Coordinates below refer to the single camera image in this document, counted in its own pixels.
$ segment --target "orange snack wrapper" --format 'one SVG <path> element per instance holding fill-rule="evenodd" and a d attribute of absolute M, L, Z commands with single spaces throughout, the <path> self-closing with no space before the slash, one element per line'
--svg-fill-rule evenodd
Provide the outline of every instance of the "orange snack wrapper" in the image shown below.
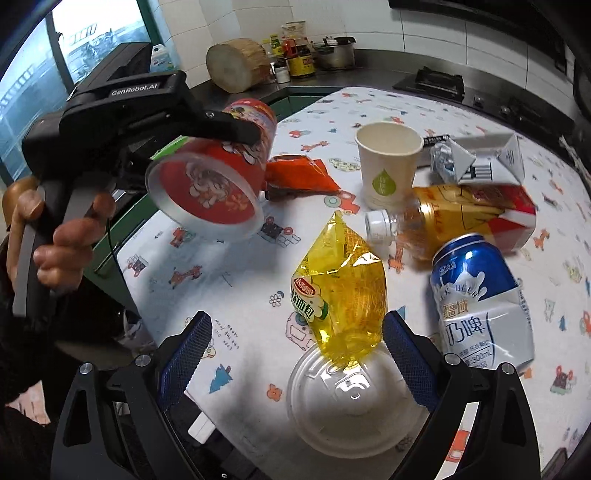
<path fill-rule="evenodd" d="M 305 155 L 278 155 L 267 162 L 265 181 L 282 189 L 336 193 L 340 187 L 331 178 L 322 160 Z"/>

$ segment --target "plastic bottle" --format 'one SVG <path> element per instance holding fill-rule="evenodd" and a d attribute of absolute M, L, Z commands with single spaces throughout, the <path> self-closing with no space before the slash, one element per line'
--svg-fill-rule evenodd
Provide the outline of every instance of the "plastic bottle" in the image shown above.
<path fill-rule="evenodd" d="M 167 72 L 174 70 L 174 64 L 168 50 L 162 44 L 155 45 L 152 48 L 152 60 L 150 63 L 150 73 Z"/>
<path fill-rule="evenodd" d="M 430 260 L 445 243 L 479 233 L 502 252 L 523 247 L 535 229 L 535 205 L 521 186 L 415 187 L 397 210 L 366 213 L 370 244 L 401 244 Z"/>

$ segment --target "tablecloth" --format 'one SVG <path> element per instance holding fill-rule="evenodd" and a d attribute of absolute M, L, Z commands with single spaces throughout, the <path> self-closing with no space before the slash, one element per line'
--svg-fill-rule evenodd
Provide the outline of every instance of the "tablecloth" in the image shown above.
<path fill-rule="evenodd" d="M 261 230 L 235 244 L 201 244 L 194 232 L 158 212 L 118 254 L 132 297 L 158 344 L 181 332 L 198 310 L 211 315 L 213 339 L 187 393 L 236 447 L 278 480 L 337 473 L 360 478 L 364 468 L 374 469 L 372 478 L 390 473 L 376 462 L 328 459 L 329 467 L 314 474 L 285 454 L 292 449 L 313 458 L 312 464 L 323 460 L 294 435 L 287 418 L 289 375 L 314 344 L 290 303 L 290 278 L 335 209 L 365 237 L 355 132 L 383 120 L 406 124 L 425 136 L 511 131 L 435 100 L 349 87 L 280 122 L 272 151 L 321 158 L 342 188 L 340 194 L 264 202 Z M 543 466 L 561 446 L 572 453 L 591 421 L 591 202 L 572 168 L 537 143 L 518 138 L 524 186 L 538 218 L 532 238 L 506 261 L 523 284 L 532 317 L 535 361 L 522 383 Z M 419 169 L 414 184 L 425 186 L 432 179 L 428 169 Z M 389 309 L 401 312 L 415 333 L 437 344 L 428 265 L 416 263 L 396 245 L 383 260 Z M 454 471 L 476 408 L 471 404 L 466 409 L 439 478 Z M 399 446 L 398 453 L 403 455 L 404 449 Z M 396 454 L 389 452 L 390 457 Z"/>

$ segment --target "blue gripper pad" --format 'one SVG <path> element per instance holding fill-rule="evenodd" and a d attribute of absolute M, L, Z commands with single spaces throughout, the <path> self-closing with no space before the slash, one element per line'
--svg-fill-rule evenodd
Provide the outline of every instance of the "blue gripper pad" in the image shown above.
<path fill-rule="evenodd" d="M 205 349 L 212 340 L 212 320 L 209 315 L 205 312 L 197 312 L 181 336 L 183 337 L 181 344 L 160 375 L 157 401 L 162 411 L 168 410 L 181 399 Z"/>
<path fill-rule="evenodd" d="M 382 325 L 384 342 L 413 394 L 414 401 L 433 413 L 439 403 L 435 374 L 400 322 L 403 320 L 398 320 L 394 312 L 386 314 Z"/>

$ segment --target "yellow can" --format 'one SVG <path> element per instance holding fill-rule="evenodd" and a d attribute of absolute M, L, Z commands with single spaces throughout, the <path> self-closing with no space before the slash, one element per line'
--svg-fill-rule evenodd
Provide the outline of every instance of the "yellow can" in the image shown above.
<path fill-rule="evenodd" d="M 312 55 L 301 55 L 287 60 L 287 67 L 292 77 L 304 77 L 316 73 Z"/>

